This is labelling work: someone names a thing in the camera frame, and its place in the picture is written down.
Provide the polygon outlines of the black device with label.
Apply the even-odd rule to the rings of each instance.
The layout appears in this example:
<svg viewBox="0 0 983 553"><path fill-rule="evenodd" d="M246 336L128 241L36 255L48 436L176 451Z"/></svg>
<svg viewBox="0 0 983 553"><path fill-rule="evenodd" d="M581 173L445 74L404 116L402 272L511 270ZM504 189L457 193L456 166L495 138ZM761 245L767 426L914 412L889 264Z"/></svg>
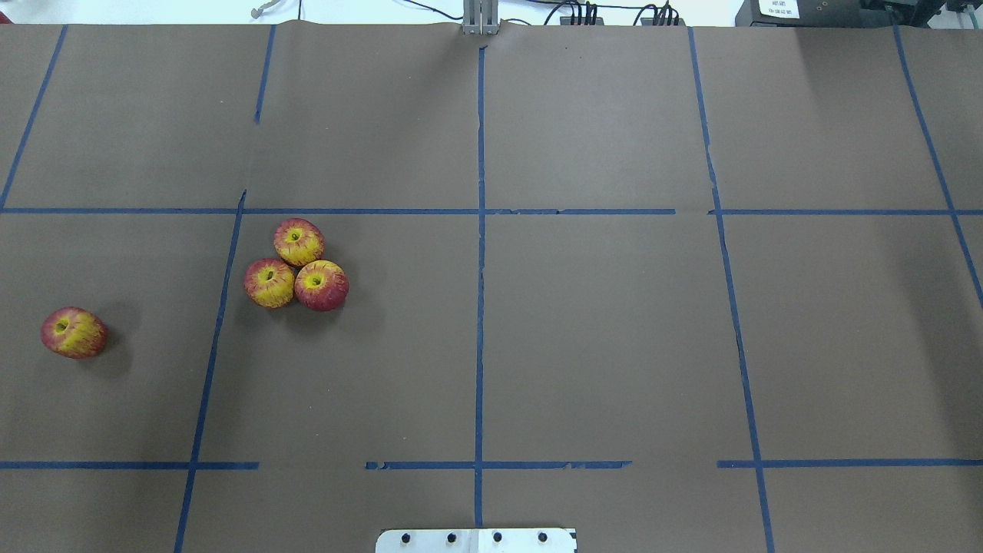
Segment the black device with label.
<svg viewBox="0 0 983 553"><path fill-rule="evenodd" d="M735 27L863 28L860 1L743 1Z"/></svg>

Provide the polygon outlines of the left red-yellow apple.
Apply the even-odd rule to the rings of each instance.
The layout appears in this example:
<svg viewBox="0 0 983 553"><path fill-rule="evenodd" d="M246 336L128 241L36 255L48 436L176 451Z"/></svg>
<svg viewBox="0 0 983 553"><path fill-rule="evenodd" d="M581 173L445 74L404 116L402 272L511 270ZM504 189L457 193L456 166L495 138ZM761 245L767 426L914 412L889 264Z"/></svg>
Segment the left red-yellow apple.
<svg viewBox="0 0 983 553"><path fill-rule="evenodd" d="M295 270L288 263L278 258L264 258L246 268L243 290L256 305L276 310L293 301L295 279Z"/></svg>

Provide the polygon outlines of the right red-yellow apple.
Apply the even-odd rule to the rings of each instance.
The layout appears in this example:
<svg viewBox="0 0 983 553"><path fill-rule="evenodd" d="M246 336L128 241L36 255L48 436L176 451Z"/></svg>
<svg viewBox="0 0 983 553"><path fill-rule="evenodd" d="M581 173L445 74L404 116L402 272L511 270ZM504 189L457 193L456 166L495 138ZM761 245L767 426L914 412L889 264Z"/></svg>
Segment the right red-yellow apple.
<svg viewBox="0 0 983 553"><path fill-rule="evenodd" d="M317 260L299 270L293 290L297 300L306 308L327 312L344 304L349 294L349 280L337 263Z"/></svg>

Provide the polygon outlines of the metal base plate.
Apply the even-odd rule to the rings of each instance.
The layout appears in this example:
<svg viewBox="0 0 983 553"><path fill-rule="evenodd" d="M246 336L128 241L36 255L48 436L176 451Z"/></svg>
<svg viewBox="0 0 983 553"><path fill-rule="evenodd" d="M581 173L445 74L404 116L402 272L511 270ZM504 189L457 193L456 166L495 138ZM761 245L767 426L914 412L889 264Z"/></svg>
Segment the metal base plate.
<svg viewBox="0 0 983 553"><path fill-rule="evenodd" d="M577 552L576 531L567 528L389 529L376 552Z"/></svg>

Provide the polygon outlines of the top red-yellow apple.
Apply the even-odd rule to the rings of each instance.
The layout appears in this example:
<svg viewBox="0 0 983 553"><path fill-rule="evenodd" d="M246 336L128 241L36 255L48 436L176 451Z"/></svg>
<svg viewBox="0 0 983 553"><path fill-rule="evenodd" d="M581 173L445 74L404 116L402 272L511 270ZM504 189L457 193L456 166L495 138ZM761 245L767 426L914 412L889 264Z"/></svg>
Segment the top red-yellow apple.
<svg viewBox="0 0 983 553"><path fill-rule="evenodd" d="M288 218L274 231L273 247L289 266L304 267L322 259L326 239L306 218Z"/></svg>

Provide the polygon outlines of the brown paper table cover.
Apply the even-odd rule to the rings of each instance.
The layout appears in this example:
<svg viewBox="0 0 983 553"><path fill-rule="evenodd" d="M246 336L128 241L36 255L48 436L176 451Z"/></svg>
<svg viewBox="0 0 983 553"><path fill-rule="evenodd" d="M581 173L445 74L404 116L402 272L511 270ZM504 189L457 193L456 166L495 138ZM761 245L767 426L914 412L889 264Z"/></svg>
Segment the brown paper table cover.
<svg viewBox="0 0 983 553"><path fill-rule="evenodd" d="M2 550L475 526L979 552L980 32L4 25Z"/></svg>

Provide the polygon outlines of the grey aluminium post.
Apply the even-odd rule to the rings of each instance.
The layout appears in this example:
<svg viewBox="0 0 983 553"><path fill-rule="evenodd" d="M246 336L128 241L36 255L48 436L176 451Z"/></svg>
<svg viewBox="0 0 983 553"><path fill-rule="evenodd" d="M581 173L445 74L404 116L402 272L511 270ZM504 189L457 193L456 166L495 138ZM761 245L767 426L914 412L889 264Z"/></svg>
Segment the grey aluminium post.
<svg viewBox="0 0 983 553"><path fill-rule="evenodd" d="M501 29L498 0L464 0L462 32L466 36L498 35Z"/></svg>

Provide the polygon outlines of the lone red-yellow apple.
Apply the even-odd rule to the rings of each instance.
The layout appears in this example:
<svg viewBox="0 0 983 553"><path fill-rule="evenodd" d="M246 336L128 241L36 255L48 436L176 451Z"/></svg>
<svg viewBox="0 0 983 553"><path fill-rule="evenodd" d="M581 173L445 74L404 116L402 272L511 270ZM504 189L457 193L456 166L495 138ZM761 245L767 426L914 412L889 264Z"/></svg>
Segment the lone red-yellow apple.
<svg viewBox="0 0 983 553"><path fill-rule="evenodd" d="M102 353L108 344L108 327L94 313L66 306L45 318L40 339L53 353L70 359L88 359Z"/></svg>

